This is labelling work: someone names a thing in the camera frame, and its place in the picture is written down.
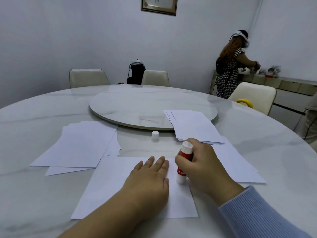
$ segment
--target person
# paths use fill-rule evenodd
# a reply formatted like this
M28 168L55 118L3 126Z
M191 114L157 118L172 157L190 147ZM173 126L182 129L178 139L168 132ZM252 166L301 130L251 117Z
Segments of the person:
M176 164L214 200L237 238L310 237L279 215L253 186L244 189L234 182L211 145L188 141L193 145L192 162L177 155ZM153 163L153 156L145 164L138 163L120 191L60 238L123 237L143 220L158 215L168 201L169 163L164 156Z
M308 144L317 140L317 92L307 104L305 123L301 130L301 137Z
M244 54L242 48L248 47L248 45L248 33L245 30L238 30L221 51L216 61L218 97L228 99L237 88L239 67L260 69L261 66L258 62L249 60Z

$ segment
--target glue stick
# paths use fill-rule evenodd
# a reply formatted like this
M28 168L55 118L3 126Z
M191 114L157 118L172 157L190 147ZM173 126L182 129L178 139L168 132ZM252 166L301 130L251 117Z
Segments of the glue stick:
M185 157L188 160L191 160L193 153L193 145L189 143L188 141L183 142L182 149L180 151L180 155ZM186 180L187 176L186 174L178 167L177 169L177 183L183 184Z

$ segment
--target marble table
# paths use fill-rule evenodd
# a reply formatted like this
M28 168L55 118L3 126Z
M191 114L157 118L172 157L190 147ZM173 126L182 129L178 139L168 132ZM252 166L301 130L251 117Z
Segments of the marble table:
M208 100L185 93L181 89L133 88L97 94L90 100L91 110L102 119L132 128L174 130L164 113L166 109L202 112L209 120L217 116L217 109Z
M93 170L47 176L47 168L28 165L52 146L62 127L83 120L99 120L89 108L96 94L120 90L122 85L75 88L30 98L0 109L0 237L51 238L71 221ZM258 192L290 222L317 237L317 155L294 132L250 108L208 94L190 93L218 110L213 121L266 179ZM172 131L151 131L120 126L121 156L174 157L181 147ZM191 187L199 218L150 220L132 237L233 237L216 206Z

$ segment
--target left hand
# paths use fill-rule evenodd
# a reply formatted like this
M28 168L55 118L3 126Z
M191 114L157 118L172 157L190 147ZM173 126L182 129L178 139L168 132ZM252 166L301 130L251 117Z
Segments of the left hand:
M136 208L140 221L158 215L168 201L168 160L162 156L153 163L153 156L144 165L138 163L119 191Z

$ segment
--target black and white dress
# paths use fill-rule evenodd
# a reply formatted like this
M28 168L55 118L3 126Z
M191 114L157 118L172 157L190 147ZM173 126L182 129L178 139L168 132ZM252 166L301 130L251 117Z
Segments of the black and white dress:
M216 84L217 84L217 96L221 98L228 99L230 95L233 93L233 91L237 88L238 86L238 74L239 74L239 69L238 69L238 61L236 60L236 57L239 54L245 53L242 48L238 48L232 59L227 63L226 66L226 71L221 74L217 75L216 78Z

